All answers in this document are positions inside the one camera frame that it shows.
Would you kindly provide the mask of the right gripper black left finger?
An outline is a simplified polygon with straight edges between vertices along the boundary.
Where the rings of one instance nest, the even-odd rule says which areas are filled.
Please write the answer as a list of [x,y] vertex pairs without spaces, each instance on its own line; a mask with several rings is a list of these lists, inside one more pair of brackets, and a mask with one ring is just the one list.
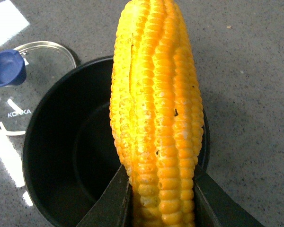
[[84,216],[79,227],[131,227],[132,188],[124,166],[120,166],[100,199]]

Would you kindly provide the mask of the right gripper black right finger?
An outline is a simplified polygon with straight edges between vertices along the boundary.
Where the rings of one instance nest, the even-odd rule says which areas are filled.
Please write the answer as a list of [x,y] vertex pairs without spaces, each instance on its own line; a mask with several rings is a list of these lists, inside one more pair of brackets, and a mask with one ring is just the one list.
[[200,167],[194,176],[197,227],[263,227]]

